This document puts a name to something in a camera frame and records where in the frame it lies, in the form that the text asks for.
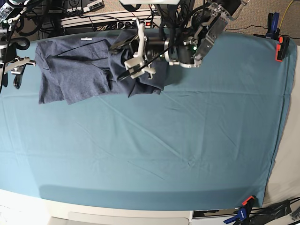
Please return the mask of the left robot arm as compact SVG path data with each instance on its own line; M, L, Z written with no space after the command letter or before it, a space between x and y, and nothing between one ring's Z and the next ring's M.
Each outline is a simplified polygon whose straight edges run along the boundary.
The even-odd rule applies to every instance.
M184 68L199 67L218 36L247 4L247 0L208 0L188 12L179 25L167 14L158 37L146 36L145 24L136 17L137 34L110 47L112 53L127 49L132 55L117 79L136 79L145 73L152 78L156 73L152 63L158 59Z

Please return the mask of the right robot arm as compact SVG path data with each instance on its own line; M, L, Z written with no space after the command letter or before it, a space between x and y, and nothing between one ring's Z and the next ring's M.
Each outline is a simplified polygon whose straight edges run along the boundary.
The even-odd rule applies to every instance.
M15 76L14 87L19 89L23 73L27 65L35 66L36 62L29 57L19 57L18 50L25 51L30 41L25 37L13 38L13 33L23 28L23 17L29 9L31 1L17 3L7 0L0 8L0 86L7 87L8 73Z

